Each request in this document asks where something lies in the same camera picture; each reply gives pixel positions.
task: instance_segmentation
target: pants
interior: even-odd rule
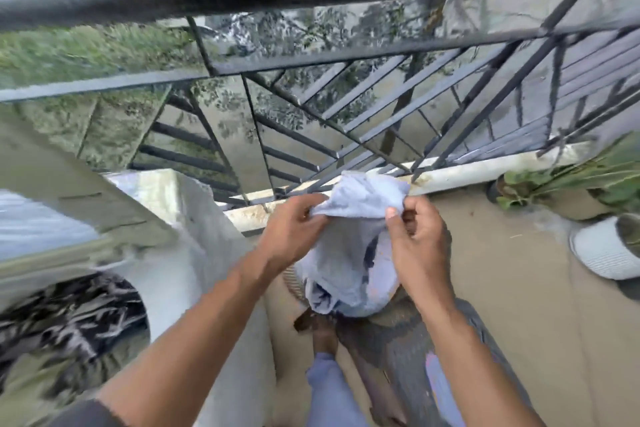
[[[317,353],[307,370],[311,409],[307,427],[367,427],[367,421],[335,358]]]

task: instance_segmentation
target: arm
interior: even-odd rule
[[[425,197],[411,196],[404,207],[406,226],[396,209],[387,210],[394,264],[431,335],[466,425],[543,427],[456,309],[444,223],[435,206]]]
[[[100,402],[128,427],[193,425],[260,296],[316,242],[327,217],[308,211],[325,199],[306,194],[278,206],[257,247],[108,381]]]

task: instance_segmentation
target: forearm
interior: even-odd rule
[[[128,427],[190,427],[266,290],[262,259],[245,255],[200,301],[110,380],[99,399]]]
[[[424,302],[417,306],[466,425],[543,426],[453,302]]]

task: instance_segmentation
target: hand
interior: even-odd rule
[[[327,199],[324,194],[302,194],[276,207],[256,247],[267,261],[270,277],[276,277],[311,250],[329,219],[323,214],[309,218],[309,210]]]
[[[398,277],[420,311],[453,307],[449,243],[436,207],[424,196],[408,196],[403,216],[388,208],[386,219]]]

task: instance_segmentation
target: bucket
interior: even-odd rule
[[[629,250],[620,233],[621,225],[639,226],[638,216],[612,216],[583,228],[569,238],[573,254],[591,271],[604,278],[624,280],[640,277],[640,257]]]

